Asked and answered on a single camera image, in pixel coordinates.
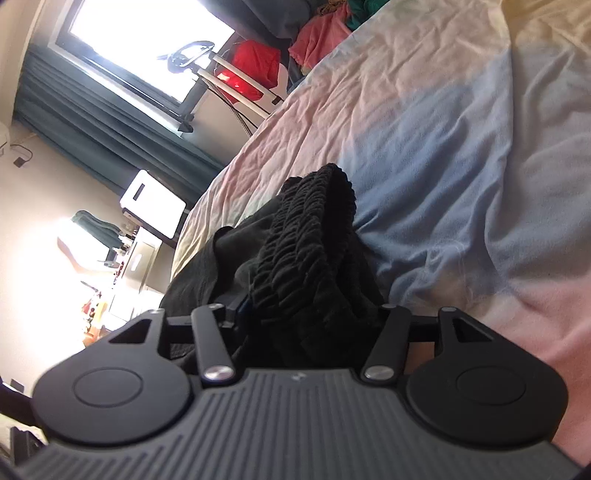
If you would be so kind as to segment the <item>black pants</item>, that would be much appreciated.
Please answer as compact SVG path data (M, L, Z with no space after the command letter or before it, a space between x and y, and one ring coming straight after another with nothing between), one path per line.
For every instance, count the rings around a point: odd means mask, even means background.
M242 293L245 310L224 338L238 367L360 370L384 327L385 300L355 214L355 191L335 164L290 178L255 214L218 229L160 306L184 316Z

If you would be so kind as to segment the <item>white dresser desk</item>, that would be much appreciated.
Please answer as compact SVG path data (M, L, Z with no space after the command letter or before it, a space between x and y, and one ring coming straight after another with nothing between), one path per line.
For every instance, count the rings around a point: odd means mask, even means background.
M82 344L87 347L136 315L156 308L169 283L174 250L140 228L108 289L89 307Z

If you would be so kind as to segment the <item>dark chair white back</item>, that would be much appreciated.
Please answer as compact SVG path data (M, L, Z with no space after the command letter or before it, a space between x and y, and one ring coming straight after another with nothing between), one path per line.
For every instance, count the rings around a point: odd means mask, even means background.
M147 171L136 174L119 204L124 215L162 242L176 247L186 203Z

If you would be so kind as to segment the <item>vanity mirror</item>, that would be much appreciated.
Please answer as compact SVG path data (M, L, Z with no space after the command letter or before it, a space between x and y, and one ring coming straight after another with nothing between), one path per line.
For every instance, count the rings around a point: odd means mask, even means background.
M57 239L66 247L73 261L87 272L98 272L116 258L124 246L122 230L115 224L78 210L71 217L56 220Z

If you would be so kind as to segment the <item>pastel bed sheet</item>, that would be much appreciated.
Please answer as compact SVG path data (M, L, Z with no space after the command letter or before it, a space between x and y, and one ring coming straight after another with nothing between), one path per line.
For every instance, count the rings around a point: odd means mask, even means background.
M590 459L590 5L391 1L318 63L211 183L179 273L287 178L335 163L384 296L454 305L551 364L556 443Z

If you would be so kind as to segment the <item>red garment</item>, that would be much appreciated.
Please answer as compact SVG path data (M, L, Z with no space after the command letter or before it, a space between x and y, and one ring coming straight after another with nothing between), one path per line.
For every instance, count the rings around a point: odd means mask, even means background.
M279 49L253 40L243 40L233 44L228 51L221 54L221 58L249 75L264 88L270 90L277 86L280 70ZM256 102L263 98L262 91L221 64L215 67L214 76L250 101Z

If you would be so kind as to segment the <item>teal left curtain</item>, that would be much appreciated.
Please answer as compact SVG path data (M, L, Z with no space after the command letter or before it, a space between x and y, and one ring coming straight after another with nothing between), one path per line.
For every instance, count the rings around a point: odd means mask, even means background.
M119 195L145 170L194 205L224 168L48 48L28 48L14 115Z

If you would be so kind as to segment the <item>pink garment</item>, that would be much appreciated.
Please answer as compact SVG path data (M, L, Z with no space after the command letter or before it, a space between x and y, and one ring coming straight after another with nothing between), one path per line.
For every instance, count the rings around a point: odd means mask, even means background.
M317 14L301 27L293 45L288 48L290 57L298 66L310 71L349 37L348 17L347 1L329 1L318 8Z

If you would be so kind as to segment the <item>blue-grey right curtain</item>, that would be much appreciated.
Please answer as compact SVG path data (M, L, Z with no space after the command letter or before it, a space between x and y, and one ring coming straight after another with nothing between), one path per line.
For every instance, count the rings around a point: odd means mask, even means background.
M318 0L212 0L205 8L245 39L271 44L294 41L327 4Z

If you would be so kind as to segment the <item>green garment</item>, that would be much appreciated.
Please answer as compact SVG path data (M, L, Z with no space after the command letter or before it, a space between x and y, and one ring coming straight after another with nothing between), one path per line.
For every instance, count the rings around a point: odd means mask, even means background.
M389 0L349 0L346 27L355 31L377 13Z

